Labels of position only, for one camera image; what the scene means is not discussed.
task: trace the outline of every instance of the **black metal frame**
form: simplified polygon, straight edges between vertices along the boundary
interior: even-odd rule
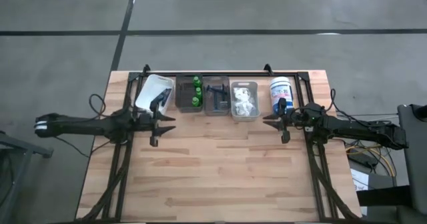
[[[12,180],[10,191],[8,191],[7,197],[2,206],[2,210],[0,210],[0,223],[9,223],[12,208],[18,198],[18,192],[23,184],[25,173],[27,171],[31,157],[33,154],[40,154],[43,158],[50,158],[52,156],[53,150],[15,139],[6,135],[2,131],[0,131],[0,145],[8,147],[8,149],[3,149],[3,151],[18,151],[23,154],[23,160],[20,162],[19,167],[17,168],[17,172]]]
[[[302,82],[304,82],[306,86],[306,92],[308,96],[308,101],[314,101],[311,83],[310,83],[310,77],[308,72],[277,72],[274,73],[272,71],[272,68],[270,65],[266,65],[264,67],[263,71],[238,71],[238,72],[230,72],[230,71],[201,71],[198,72],[202,74],[204,77],[209,76],[218,76],[218,75],[227,75],[228,77],[290,77],[295,80],[296,85],[296,96],[299,103],[299,106],[304,106],[304,97],[302,95]],[[147,77],[151,74],[158,74],[162,75],[164,77],[175,77],[176,75],[185,75],[185,74],[191,74],[191,72],[185,72],[185,71],[151,71],[148,65],[146,65],[143,69],[143,71],[140,72],[130,72],[128,75],[128,82],[127,87],[125,91],[125,98],[123,101],[123,106],[129,106],[130,101],[130,93],[131,89],[133,87],[134,81],[137,81],[137,87],[136,87],[136,93],[135,93],[135,99],[139,95],[139,92],[142,89],[142,83],[143,78]],[[133,114],[137,115],[137,108],[133,108]],[[313,183],[313,191],[314,191],[314,197],[316,199],[316,205],[318,210],[318,216],[320,221],[338,221],[338,212],[336,209],[336,204],[334,203],[332,196],[327,192],[328,196],[328,204],[329,208],[331,210],[331,217],[326,217],[325,214],[325,208],[322,200],[322,193],[320,190],[320,184],[319,181],[325,185],[329,185],[330,188],[332,188],[332,184],[330,183],[330,174],[329,169],[326,161],[326,154],[325,149],[323,145],[319,145],[319,157],[320,157],[320,170],[322,175],[324,176],[325,181],[321,181],[319,179],[319,172],[318,172],[318,164],[316,163],[314,151],[313,151],[313,143],[308,141],[308,136],[310,134],[310,131],[307,129],[304,129],[304,136],[306,138],[306,147],[307,147],[307,154],[308,154],[308,161],[310,165],[310,171],[312,176],[312,183]],[[123,162],[121,164],[121,167],[117,170],[118,164],[119,164],[119,156],[121,153],[122,146],[125,145],[125,155],[123,158]],[[133,133],[130,133],[127,137],[127,142],[123,145],[116,145],[114,149],[113,154],[113,160],[111,162],[111,170],[109,174],[109,181],[107,189],[105,190],[104,194],[101,196],[100,201],[95,205],[95,211],[90,215],[90,217],[86,216],[83,219],[76,219],[73,223],[79,222],[79,221],[88,221],[90,220],[91,223],[119,223],[121,221],[121,212],[123,210],[123,202],[125,197],[125,188],[126,188],[126,181],[127,181],[127,173],[129,171],[129,162],[131,157],[131,151],[132,151],[132,145],[133,145]],[[119,193],[117,196],[117,205],[115,209],[114,217],[110,217],[110,207],[111,207],[111,200],[112,200],[112,194],[114,189],[119,185]],[[100,219],[96,219],[96,217],[100,214],[102,211],[102,216]]]

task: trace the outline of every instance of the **clear plastic bin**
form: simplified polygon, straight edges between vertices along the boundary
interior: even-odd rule
[[[227,76],[203,78],[203,106],[209,116],[230,113],[230,80]]]
[[[142,86],[142,90],[139,93],[138,98],[136,99],[135,105],[147,111],[151,115],[153,115],[153,112],[149,109],[151,102],[160,93],[165,91],[165,89],[171,89],[171,93],[167,97],[167,101],[165,102],[165,105],[159,106],[160,113],[165,114],[167,107],[169,106],[169,103],[171,102],[171,99],[172,99],[173,86],[174,86],[173,79],[151,74],[148,76],[147,80]]]
[[[238,113],[236,104],[238,104],[239,99],[236,98],[235,88],[241,88],[243,91],[247,89],[249,93],[249,103],[251,103],[251,108],[248,109],[248,106],[245,105],[243,108],[242,102],[240,101],[239,108],[245,109],[248,111],[249,115],[240,115]],[[232,116],[234,121],[255,121],[260,116],[260,108],[258,106],[258,84],[254,81],[234,81],[232,83]]]
[[[199,80],[203,82],[200,74],[194,75],[177,75],[175,82],[175,106],[182,113],[195,113],[200,112],[203,109],[203,90],[201,92],[202,100],[199,107],[194,107],[192,99],[195,96],[195,87],[193,84],[193,78],[197,76]]]

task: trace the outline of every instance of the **white container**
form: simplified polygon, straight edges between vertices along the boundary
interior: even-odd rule
[[[172,99],[172,95],[175,93],[173,87],[173,79],[151,74],[148,76],[147,81],[145,81],[142,90],[136,99],[135,105],[153,115],[153,112],[149,109],[150,103],[165,89],[170,88],[171,93],[169,94],[165,105],[159,105],[159,112],[161,114],[165,114],[167,106],[169,106],[169,103]]]
[[[247,89],[248,101],[251,103],[252,108],[248,111],[247,115],[239,114],[237,108],[244,107],[245,105],[236,105],[243,103],[241,99],[236,96],[237,89]],[[255,121],[260,116],[260,108],[258,106],[258,84],[254,81],[234,81],[231,88],[232,93],[232,117],[234,121]]]
[[[292,98],[291,83],[287,77],[276,77],[272,79],[270,84],[270,94],[272,97],[273,112],[278,114],[279,99],[286,99],[286,109],[294,108],[294,100]]]

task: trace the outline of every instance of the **black stand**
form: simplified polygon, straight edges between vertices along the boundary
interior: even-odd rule
[[[358,191],[359,204],[361,206],[397,206],[412,207],[411,192],[408,185]]]
[[[20,141],[6,135],[2,131],[0,131],[0,145],[8,147],[3,151],[15,150],[23,154],[22,162],[17,168],[17,172],[12,180],[11,188],[6,194],[7,196],[0,212],[0,223],[9,223],[12,208],[16,202],[18,192],[22,186],[23,178],[25,176],[25,172],[31,160],[32,154],[36,153],[42,155],[44,158],[50,158],[52,156],[53,150],[48,150],[31,143]]]

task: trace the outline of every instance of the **wire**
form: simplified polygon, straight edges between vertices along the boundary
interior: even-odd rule
[[[390,157],[390,160],[392,161],[392,165],[393,165],[393,168],[394,168],[394,171],[395,171],[395,174],[396,174],[396,176],[398,175],[398,170],[396,169],[396,166],[395,166],[395,164],[394,164],[394,161],[393,161],[393,157],[391,156],[391,154],[390,154],[390,150],[388,149],[388,148],[386,148],[386,150],[387,150],[387,155]],[[395,187],[395,186],[397,186],[397,183],[396,183],[396,180],[393,178],[393,186]]]
[[[335,104],[335,96],[336,96],[336,90],[334,88],[331,89],[330,91],[330,97],[331,97],[331,104],[330,106],[326,109],[327,111],[329,111],[332,106],[335,107],[336,111],[343,114],[345,117],[347,117],[348,119],[354,120],[355,122],[361,124],[364,127],[383,127],[386,125],[389,125],[391,123],[391,121],[383,121],[380,125],[367,125],[361,121],[359,121],[357,118],[345,113],[344,111],[341,111],[338,106]]]
[[[359,151],[357,153],[347,153],[347,155],[357,155],[357,154],[361,154],[365,151],[371,151],[373,153],[376,153],[381,159],[383,159],[386,162],[386,164],[387,164],[387,166],[388,166],[388,168],[392,174],[392,177],[395,177],[394,170],[393,170],[392,166],[390,165],[390,163],[388,162],[388,160],[383,155],[381,155],[378,151],[374,150],[374,148],[377,148],[377,147],[381,147],[381,146],[380,145],[372,146],[372,147],[355,147],[355,146],[353,146],[353,147],[347,148],[346,151],[353,149],[353,148],[362,148],[362,149],[364,149],[363,151]]]
[[[357,140],[357,142],[358,142],[358,145],[361,145],[362,147],[361,148],[365,148],[365,147],[367,147],[367,146],[365,146],[365,145],[363,145],[363,143],[360,141],[360,140]],[[369,154],[371,154],[371,156],[373,156],[374,158],[375,158],[375,160],[376,160],[376,164],[378,165],[378,164],[381,164],[381,166],[384,168],[384,170],[387,172],[387,176],[390,176],[390,172],[389,172],[389,170],[387,169],[387,167],[385,166],[385,164],[383,164],[383,162],[381,162],[381,157],[377,157],[377,156],[375,156],[374,154],[373,154],[373,152],[371,152],[371,150],[368,150],[368,152],[369,152]]]
[[[360,184],[366,185],[367,187],[369,187],[369,188],[371,188],[371,189],[373,189],[373,190],[376,190],[376,188],[373,188],[373,187],[369,186],[368,184],[365,184],[365,183],[363,183],[363,182],[361,182],[361,181],[359,181],[359,180],[357,180],[357,179],[354,179],[354,178],[353,178],[353,180],[355,180],[355,181],[359,182]]]
[[[92,150],[92,151],[91,151],[91,154],[92,154],[92,153],[94,153],[94,152],[95,152],[96,150],[98,150],[99,148],[101,148],[101,147],[103,147],[103,146],[107,145],[108,143],[111,143],[111,141],[109,140],[109,141],[107,141],[106,143],[104,143],[104,144],[102,144],[102,145],[100,145],[100,146],[96,147],[94,150]]]
[[[376,170],[375,167],[373,165],[371,165],[371,172],[374,171],[374,173],[376,174]]]
[[[13,167],[12,167],[12,159],[10,157],[10,154],[7,154],[7,159],[9,161],[9,171],[11,173],[11,185],[9,186],[9,189],[6,192],[6,195],[0,201],[0,207],[3,206],[3,204],[5,203],[7,197],[9,196],[10,192],[12,191],[12,187],[13,187],[13,184],[14,184],[13,182],[15,181],[14,174],[13,174]]]
[[[58,139],[58,140],[60,140],[60,141],[64,142],[64,143],[65,143],[65,144],[67,144],[68,146],[70,146],[70,147],[74,148],[76,151],[78,151],[82,156],[89,158],[89,156],[88,156],[88,155],[86,155],[86,154],[82,153],[78,148],[76,148],[73,144],[69,143],[68,141],[66,141],[66,140],[64,140],[64,139],[62,139],[62,138],[59,138],[59,137],[53,137],[53,138]]]
[[[377,147],[381,147],[381,145],[376,145],[376,146],[372,146],[372,147],[358,147],[358,146],[354,145],[352,147],[347,148],[346,151],[349,151],[349,150],[351,150],[353,148],[362,148],[362,149],[364,149],[363,151],[359,151],[359,152],[356,152],[356,153],[347,153],[347,155],[358,155],[358,154],[361,154],[361,153],[363,153],[365,151],[369,151],[370,149],[374,149],[374,148],[377,148]]]
[[[369,121],[381,121],[381,120],[386,120],[386,119],[395,119],[395,118],[399,118],[399,116],[383,117],[383,118],[373,119],[373,120],[369,120]]]
[[[397,115],[397,113],[381,113],[381,114],[351,114],[353,117],[363,117],[363,116],[377,116],[377,115]]]
[[[359,142],[359,140],[355,140],[355,141],[352,141],[351,143],[348,143],[348,142],[346,142],[346,141],[345,141],[345,140],[343,140],[343,139],[337,139],[337,138],[332,138],[332,140],[342,141],[342,143],[344,144],[344,146],[345,146],[345,145],[350,145],[351,147],[352,147],[352,146],[357,145],[357,144],[358,144],[358,142]]]
[[[388,160],[387,160],[387,158],[385,158],[384,156],[382,156],[379,152],[377,152],[376,150],[371,150],[372,152],[374,152],[374,153],[376,153],[376,154],[378,154],[379,156],[380,156],[380,158],[382,158],[385,162],[386,162],[386,164],[387,164],[387,166],[388,166],[388,168],[390,169],[390,171],[392,172],[392,177],[395,177],[396,175],[394,174],[394,170],[393,170],[393,168],[392,168],[392,166],[390,165],[390,163],[388,162]]]
[[[98,111],[94,106],[93,106],[93,103],[92,103],[92,99],[93,99],[93,97],[97,97],[100,101],[101,101],[101,110],[100,111]],[[132,104],[131,104],[131,98],[130,98],[130,96],[129,95],[127,95],[126,94],[126,96],[125,96],[125,101],[126,101],[126,99],[129,101],[129,103],[128,103],[128,105],[127,105],[127,107],[124,107],[122,110],[122,112],[121,113],[117,113],[117,114],[115,114],[115,115],[104,115],[103,113],[105,112],[105,110],[106,110],[106,108],[107,108],[107,105],[105,104],[105,100],[104,100],[104,98],[102,98],[100,95],[98,95],[98,94],[96,94],[96,93],[92,93],[90,96],[89,96],[89,106],[90,106],[90,108],[92,109],[92,111],[93,112],[95,112],[96,113],[96,116],[94,116],[94,117],[91,117],[91,118],[88,118],[88,119],[84,119],[84,120],[81,120],[81,121],[49,121],[49,122],[42,122],[42,123],[36,123],[35,125],[34,125],[34,127],[37,127],[37,126],[40,126],[40,125],[47,125],[47,124],[49,124],[49,123],[82,123],[82,122],[86,122],[86,121],[93,121],[93,120],[96,120],[96,119],[98,119],[98,118],[100,118],[100,117],[119,117],[120,115],[123,115],[123,114],[125,114],[126,113],[126,110],[128,109],[128,108],[130,108],[130,107],[132,107],[133,108],[133,106],[132,106]]]

